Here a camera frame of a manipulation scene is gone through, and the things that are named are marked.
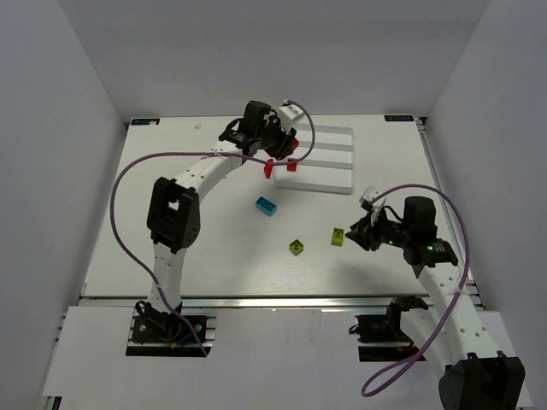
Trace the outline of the red lego brick small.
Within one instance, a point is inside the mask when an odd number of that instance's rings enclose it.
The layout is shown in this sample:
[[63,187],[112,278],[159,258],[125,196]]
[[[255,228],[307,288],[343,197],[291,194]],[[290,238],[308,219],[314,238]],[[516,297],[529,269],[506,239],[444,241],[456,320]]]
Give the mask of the red lego brick small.
[[287,170],[290,172],[295,172],[297,170],[297,160],[289,159],[287,164]]

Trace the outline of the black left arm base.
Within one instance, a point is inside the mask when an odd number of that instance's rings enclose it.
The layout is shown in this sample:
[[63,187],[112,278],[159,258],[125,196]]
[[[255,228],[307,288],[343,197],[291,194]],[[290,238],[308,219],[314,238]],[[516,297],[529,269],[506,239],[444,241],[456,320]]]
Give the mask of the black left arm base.
[[130,340],[134,343],[176,343],[196,341],[195,332],[201,342],[205,341],[208,317],[191,315],[185,317],[188,324],[172,313],[160,312],[149,302],[135,304],[135,316]]

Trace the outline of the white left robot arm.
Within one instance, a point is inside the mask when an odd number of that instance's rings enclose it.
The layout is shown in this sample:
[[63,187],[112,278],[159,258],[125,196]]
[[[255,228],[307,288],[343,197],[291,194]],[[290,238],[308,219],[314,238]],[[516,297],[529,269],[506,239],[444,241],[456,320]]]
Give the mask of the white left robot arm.
[[177,178],[155,182],[146,221],[158,281],[147,302],[155,310],[166,313],[167,305],[180,309],[183,264],[201,229],[202,199],[259,150],[278,161],[291,156],[298,146],[293,123],[302,114],[288,102],[277,109],[264,102],[248,102],[244,115],[226,126],[206,155]]

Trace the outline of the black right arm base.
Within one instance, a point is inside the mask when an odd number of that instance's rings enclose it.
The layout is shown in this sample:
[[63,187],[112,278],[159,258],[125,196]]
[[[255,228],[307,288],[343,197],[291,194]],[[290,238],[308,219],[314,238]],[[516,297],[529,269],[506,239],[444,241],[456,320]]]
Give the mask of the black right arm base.
[[403,312],[413,309],[428,309],[426,302],[417,296],[393,298],[383,314],[356,316],[357,323],[349,328],[351,335],[357,335],[361,343],[410,342],[401,330]]

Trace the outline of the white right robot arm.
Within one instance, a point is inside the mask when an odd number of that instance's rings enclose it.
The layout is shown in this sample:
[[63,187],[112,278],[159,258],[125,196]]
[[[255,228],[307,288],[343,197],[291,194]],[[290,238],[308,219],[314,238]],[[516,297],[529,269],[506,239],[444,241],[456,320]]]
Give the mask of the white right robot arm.
[[403,217],[394,220],[371,196],[363,196],[361,206],[367,213],[346,237],[366,251],[383,244],[401,249],[431,298],[432,311],[418,296],[393,299],[385,329],[407,337],[418,348],[418,356],[435,367],[443,408],[516,409],[525,368],[519,358],[499,347],[461,284],[466,275],[450,244],[438,237],[433,200],[407,197]]

